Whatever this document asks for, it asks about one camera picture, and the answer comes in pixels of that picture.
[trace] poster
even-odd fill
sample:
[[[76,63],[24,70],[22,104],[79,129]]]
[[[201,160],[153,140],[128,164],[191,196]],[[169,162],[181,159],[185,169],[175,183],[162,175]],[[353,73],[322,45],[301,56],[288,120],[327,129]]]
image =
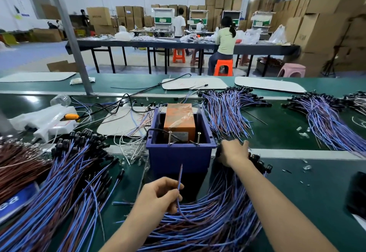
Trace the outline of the poster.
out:
[[[29,14],[26,13],[25,6],[23,4],[23,0],[14,0],[14,9],[16,11],[16,18],[29,17]]]

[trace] hand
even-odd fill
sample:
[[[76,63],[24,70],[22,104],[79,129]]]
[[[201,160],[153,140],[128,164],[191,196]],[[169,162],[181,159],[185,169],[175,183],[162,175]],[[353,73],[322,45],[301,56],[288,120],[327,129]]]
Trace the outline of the hand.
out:
[[[167,177],[144,185],[125,223],[138,228],[138,234],[144,233],[146,238],[158,226],[166,212],[177,212],[176,201],[182,200],[177,188],[178,181]]]
[[[218,158],[224,166],[233,167],[235,162],[240,160],[247,160],[249,156],[248,152],[249,141],[245,140],[243,145],[240,144],[239,140],[222,140],[221,147],[222,153]]]

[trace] orange box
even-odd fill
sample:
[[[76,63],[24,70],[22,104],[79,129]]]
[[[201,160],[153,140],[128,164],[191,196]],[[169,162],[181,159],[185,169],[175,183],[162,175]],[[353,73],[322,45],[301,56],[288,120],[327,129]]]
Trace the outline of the orange box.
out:
[[[184,142],[194,141],[196,125],[192,104],[168,104],[164,130],[172,131],[173,135]]]

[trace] blue plastic bin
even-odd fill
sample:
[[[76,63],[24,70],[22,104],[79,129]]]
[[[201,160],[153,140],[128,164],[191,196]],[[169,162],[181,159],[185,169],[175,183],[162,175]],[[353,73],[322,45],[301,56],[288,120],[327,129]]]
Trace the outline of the blue plastic bin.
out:
[[[161,129],[165,113],[156,108],[151,128]],[[177,143],[157,144],[159,132],[149,131],[146,149],[149,150],[150,168],[155,176],[166,176],[179,173],[183,164],[183,173],[205,173],[211,160],[212,149],[216,148],[215,140],[204,110],[200,107],[194,114],[196,133],[201,132],[200,144]]]

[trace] person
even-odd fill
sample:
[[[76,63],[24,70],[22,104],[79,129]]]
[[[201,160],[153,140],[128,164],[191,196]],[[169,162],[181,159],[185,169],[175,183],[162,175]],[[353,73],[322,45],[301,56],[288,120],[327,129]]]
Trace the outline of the person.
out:
[[[58,27],[51,22],[47,22],[47,24],[49,29],[58,29]]]
[[[124,23],[121,23],[121,25],[118,28],[118,32],[127,32],[126,27],[124,26]]]
[[[231,17],[223,17],[221,29],[218,31],[216,38],[216,45],[219,45],[218,50],[208,60],[208,75],[214,74],[217,60],[232,59],[236,41],[235,36],[235,23],[232,22]]]
[[[174,37],[181,38],[184,35],[185,30],[185,19],[183,18],[184,9],[178,8],[178,16],[173,19],[172,26],[174,27]],[[191,55],[188,49],[185,49],[187,56]]]
[[[203,20],[199,20],[199,23],[197,23],[196,26],[196,31],[202,31],[202,29],[204,28],[204,21]]]
[[[85,14],[85,10],[81,9],[81,23],[83,24],[83,27],[85,28],[85,32],[87,36],[90,36],[90,28],[89,28],[89,18]]]
[[[317,227],[248,159],[249,142],[222,141],[219,161],[244,185],[275,252],[337,252]],[[160,178],[144,185],[123,225],[99,252],[135,252],[158,226],[164,213],[177,212],[178,181]]]
[[[64,35],[64,38],[67,39],[64,26],[62,25],[62,21],[61,20],[57,20],[56,23],[57,23],[57,28],[60,31],[62,31],[62,34]]]

